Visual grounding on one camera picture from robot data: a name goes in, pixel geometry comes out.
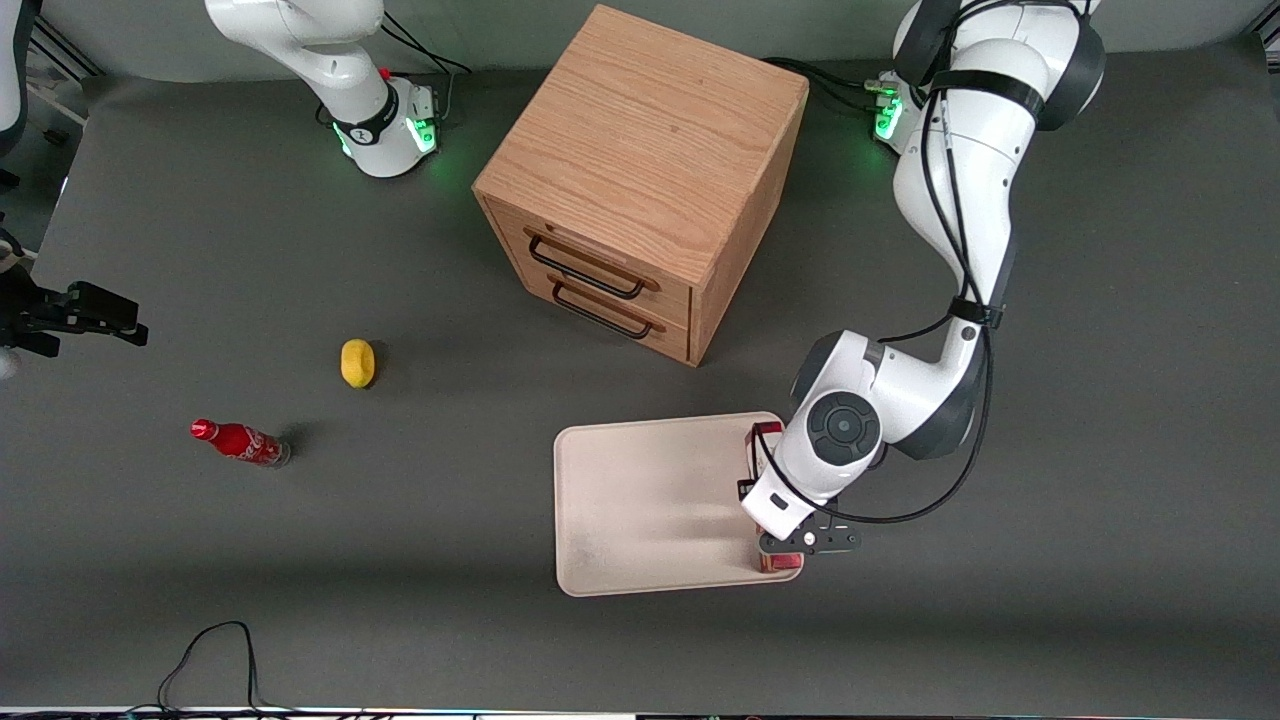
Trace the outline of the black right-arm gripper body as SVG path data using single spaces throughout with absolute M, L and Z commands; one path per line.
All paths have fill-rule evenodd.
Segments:
M 60 300 L 61 292 L 40 287 L 26 266 L 9 266 L 1 273 L 3 333 L 65 332 Z

